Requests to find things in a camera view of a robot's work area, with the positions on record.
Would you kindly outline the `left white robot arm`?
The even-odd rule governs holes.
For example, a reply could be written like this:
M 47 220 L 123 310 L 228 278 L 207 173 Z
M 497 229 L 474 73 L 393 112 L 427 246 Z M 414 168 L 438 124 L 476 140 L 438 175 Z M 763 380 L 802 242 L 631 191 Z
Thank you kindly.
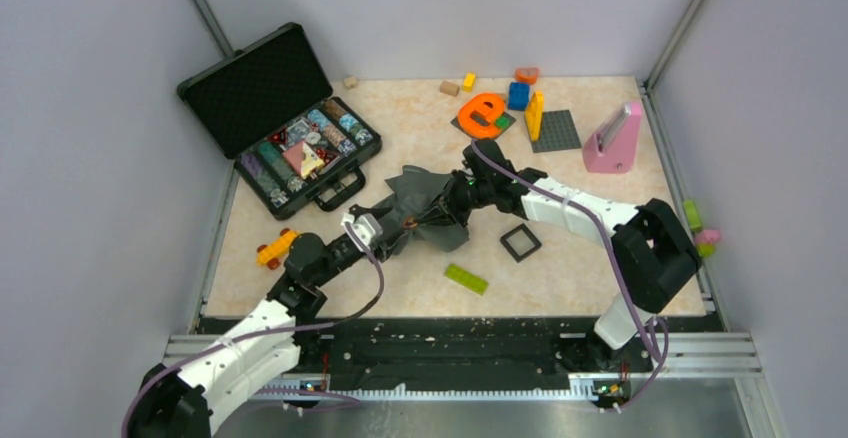
M 212 437 L 263 385 L 319 362 L 320 344 L 302 332 L 330 328 L 313 318 L 326 297 L 322 284 L 362 258 L 374 266 L 402 237 L 404 213 L 395 198 L 351 206 L 343 233 L 324 243 L 315 233 L 289 232 L 285 272 L 266 298 L 202 351 L 144 378 L 120 427 L 123 437 Z

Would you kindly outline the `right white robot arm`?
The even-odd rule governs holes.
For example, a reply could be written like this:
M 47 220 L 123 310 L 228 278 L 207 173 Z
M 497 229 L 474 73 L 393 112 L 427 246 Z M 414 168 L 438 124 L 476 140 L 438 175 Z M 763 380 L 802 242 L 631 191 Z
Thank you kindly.
M 616 202 L 567 186 L 535 169 L 517 170 L 491 139 L 474 140 L 463 169 L 450 174 L 439 204 L 457 222 L 493 206 L 528 222 L 550 224 L 600 245 L 619 293 L 595 322 L 589 362 L 612 370 L 639 337 L 658 355 L 659 315 L 698 273 L 703 260 L 683 222 L 665 201 Z

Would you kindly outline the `grey t-shirt garment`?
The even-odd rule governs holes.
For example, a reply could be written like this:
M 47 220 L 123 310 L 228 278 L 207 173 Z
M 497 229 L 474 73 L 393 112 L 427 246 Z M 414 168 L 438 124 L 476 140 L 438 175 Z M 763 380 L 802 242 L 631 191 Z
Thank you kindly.
M 442 252 L 452 252 L 469 241 L 469 232 L 462 220 L 451 220 L 437 205 L 449 178 L 450 174 L 404 165 L 400 175 L 385 180 L 392 191 L 388 199 L 396 202 L 405 218 L 403 227 L 410 219 L 418 223 L 417 228 L 410 230 L 410 243 L 423 240 Z

